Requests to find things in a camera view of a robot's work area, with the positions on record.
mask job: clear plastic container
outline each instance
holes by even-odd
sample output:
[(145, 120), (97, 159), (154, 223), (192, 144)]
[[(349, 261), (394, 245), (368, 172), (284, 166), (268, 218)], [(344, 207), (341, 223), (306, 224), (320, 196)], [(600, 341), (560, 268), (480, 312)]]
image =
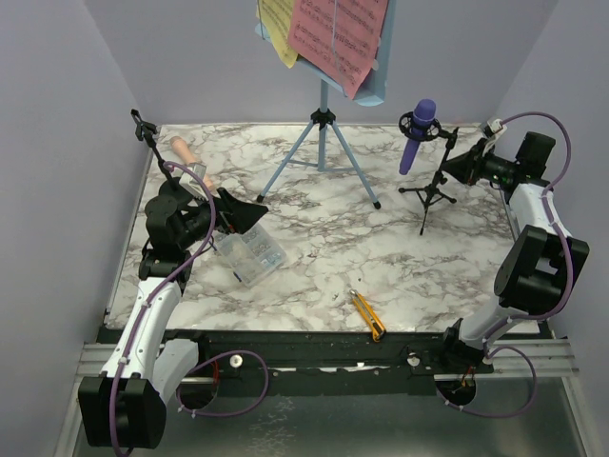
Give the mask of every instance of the clear plastic container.
[(249, 288), (258, 284), (285, 262), (285, 252), (260, 224), (243, 235), (214, 235), (218, 252)]

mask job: yellow paper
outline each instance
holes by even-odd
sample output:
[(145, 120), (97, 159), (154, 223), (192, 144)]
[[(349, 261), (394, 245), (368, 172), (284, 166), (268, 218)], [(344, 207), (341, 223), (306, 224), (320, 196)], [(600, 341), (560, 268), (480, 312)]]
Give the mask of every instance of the yellow paper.
[[(277, 51), (279, 58), (291, 69), (296, 63), (298, 52), (287, 43), (294, 0), (258, 0), (260, 14), (263, 16), (263, 25), (270, 35), (270, 42)], [(258, 8), (256, 17), (260, 18)]]

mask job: sheet music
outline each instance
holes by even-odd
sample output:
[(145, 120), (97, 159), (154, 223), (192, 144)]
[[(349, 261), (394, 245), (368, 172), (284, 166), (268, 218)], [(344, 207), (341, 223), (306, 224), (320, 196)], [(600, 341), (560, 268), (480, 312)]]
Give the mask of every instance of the sheet music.
[(376, 56), (388, 0), (295, 0), (287, 43), (341, 84), (352, 100)]
[[(291, 69), (296, 63), (298, 52), (287, 43), (287, 34), (292, 20), (294, 0), (258, 0), (263, 25), (270, 35), (270, 42), (284, 64)], [(260, 18), (258, 8), (256, 17)]]

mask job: purple microphone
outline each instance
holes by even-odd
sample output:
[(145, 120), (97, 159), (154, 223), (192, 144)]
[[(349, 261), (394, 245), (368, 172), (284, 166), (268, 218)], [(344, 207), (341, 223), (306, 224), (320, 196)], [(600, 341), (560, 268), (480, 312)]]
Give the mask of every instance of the purple microphone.
[[(425, 128), (431, 126), (435, 117), (436, 102), (429, 100), (428, 98), (423, 98), (412, 112), (412, 121)], [(423, 135), (423, 132), (414, 128), (414, 126), (411, 127), (410, 133), (414, 136)], [(412, 163), (415, 161), (415, 156), (417, 155), (420, 144), (420, 141), (408, 138), (406, 147), (403, 149), (402, 161), (400, 162), (400, 174), (408, 174), (410, 167), (412, 167)]]

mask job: black mini tripod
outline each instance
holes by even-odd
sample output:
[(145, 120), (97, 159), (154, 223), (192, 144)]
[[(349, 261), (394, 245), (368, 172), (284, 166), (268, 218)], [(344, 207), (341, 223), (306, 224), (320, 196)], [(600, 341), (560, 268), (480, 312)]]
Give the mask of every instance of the black mini tripod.
[(420, 235), (422, 235), (422, 233), (425, 229), (425, 221), (427, 220), (427, 212), (429, 211), (429, 207), (431, 207), (432, 205), (435, 205), (436, 203), (440, 202), (443, 199), (448, 200), (452, 204), (457, 203), (456, 198), (446, 195), (444, 192), (442, 192), (441, 190), (438, 189), (438, 186), (446, 184), (447, 179), (444, 176), (444, 174), (442, 173), (442, 165), (448, 159), (448, 154), (450, 154), (450, 151), (457, 144), (458, 132), (459, 132), (459, 128), (455, 128), (453, 131), (444, 130), (442, 128), (438, 129), (438, 133), (437, 133), (436, 137), (445, 139), (446, 146), (445, 146), (445, 151), (444, 151), (444, 156), (442, 158), (442, 161), (440, 162), (438, 169), (434, 173), (434, 177), (432, 178), (430, 184), (428, 184), (424, 188), (409, 188), (409, 189), (399, 188), (398, 189), (398, 191), (400, 193), (417, 192), (417, 196), (419, 197), (419, 200), (421, 200), (422, 206), (425, 209), (425, 215), (422, 218), (421, 231), (419, 232)]

